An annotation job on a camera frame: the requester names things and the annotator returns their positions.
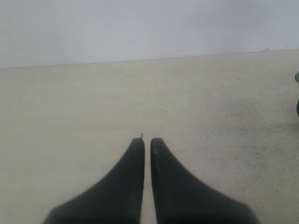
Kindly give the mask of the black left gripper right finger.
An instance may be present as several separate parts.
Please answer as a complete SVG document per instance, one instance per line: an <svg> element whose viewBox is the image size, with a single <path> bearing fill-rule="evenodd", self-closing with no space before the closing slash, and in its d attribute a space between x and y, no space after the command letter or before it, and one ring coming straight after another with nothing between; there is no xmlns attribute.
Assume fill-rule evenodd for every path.
<svg viewBox="0 0 299 224"><path fill-rule="evenodd" d="M190 173L162 138L150 142L151 185L159 224L258 224L251 209Z"/></svg>

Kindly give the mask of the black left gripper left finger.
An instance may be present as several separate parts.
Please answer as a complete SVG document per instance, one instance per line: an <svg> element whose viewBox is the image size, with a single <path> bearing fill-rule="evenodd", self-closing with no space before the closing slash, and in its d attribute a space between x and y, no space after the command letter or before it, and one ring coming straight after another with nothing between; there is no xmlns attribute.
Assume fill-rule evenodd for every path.
<svg viewBox="0 0 299 224"><path fill-rule="evenodd" d="M144 167L144 142L142 138L134 138L121 159L98 183L55 207L44 223L140 223Z"/></svg>

